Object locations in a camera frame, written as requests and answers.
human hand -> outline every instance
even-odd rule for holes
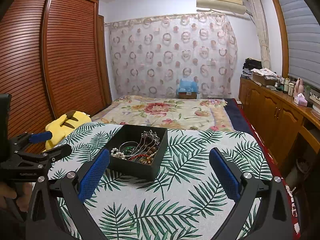
[[[32,183],[23,183],[22,191],[24,195],[20,196],[16,200],[16,203],[22,212],[27,212],[29,207],[29,201],[32,194]],[[3,209],[7,208],[7,204],[4,199],[5,197],[15,199],[17,197],[17,193],[6,183],[0,182],[0,208]]]

metal screw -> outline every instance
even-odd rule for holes
[[[73,171],[70,171],[70,172],[68,172],[67,177],[68,177],[69,179],[72,179],[72,178],[75,177],[75,175],[76,175],[76,174],[75,174]]]
[[[249,173],[249,172],[245,172],[245,173],[243,174],[243,176],[244,176],[246,179],[251,179],[251,178],[252,178],[252,175],[251,175],[251,173]]]
[[[274,179],[274,180],[275,180],[275,182],[277,182],[277,183],[281,182],[281,178],[280,178],[280,177],[278,177],[278,176],[275,176],[273,179]]]
[[[43,182],[44,181],[44,176],[40,176],[39,178],[38,178],[38,182]]]

curtain rod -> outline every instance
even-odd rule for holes
[[[164,16],[180,16],[180,15],[187,15],[187,14],[198,14],[199,12],[196,13],[185,13],[185,14],[165,14],[165,15],[156,15],[156,16],[147,16],[147,17],[141,17],[141,18],[135,18],[135,19],[129,19],[129,20],[121,20],[121,21],[116,21],[116,22],[125,22],[125,21],[132,21],[132,20],[142,20],[142,19],[146,19],[146,18],[157,18],[157,17],[164,17]],[[211,13],[211,14],[216,14],[216,15],[226,15],[225,13],[220,13],[220,12],[212,12],[212,11],[206,11],[204,13]],[[110,23],[104,23],[104,25],[110,25],[114,22],[110,22]]]

wooden window frame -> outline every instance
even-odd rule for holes
[[[288,36],[287,29],[285,27],[284,17],[279,0],[272,0],[276,9],[280,34],[281,34],[281,45],[282,45],[282,76],[284,78],[288,77],[289,73],[289,46],[288,46]]]

red fabric edge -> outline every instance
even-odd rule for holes
[[[256,130],[250,124],[250,122],[247,119],[247,117],[245,116],[244,111],[242,110],[242,108],[239,108],[239,110],[240,110],[240,113],[242,114],[242,117],[245,119],[245,121],[249,125],[249,128],[250,128],[250,130],[251,130],[251,132],[253,134],[253,137],[255,138],[255,140],[257,141],[258,145],[262,149],[262,153],[263,153],[263,155],[264,155],[264,157],[265,157],[265,159],[266,159],[266,161],[267,161],[267,163],[269,165],[269,168],[271,170],[272,175],[280,177],[284,187],[287,188],[288,185],[286,184],[284,178],[282,178],[281,173],[280,173],[278,167],[276,166],[276,164],[273,162],[272,157],[269,155],[268,149],[265,147],[265,145],[260,140],[260,138],[258,136],[258,133],[256,132]],[[296,212],[296,209],[295,209],[293,197],[291,197],[289,195],[288,189],[287,189],[287,197],[288,197],[289,206],[292,207],[291,221],[292,221],[292,226],[293,226],[293,240],[298,240],[300,238],[300,231],[297,233],[296,230],[294,229],[294,225],[296,223],[298,223],[298,216],[297,216],[297,212]]]

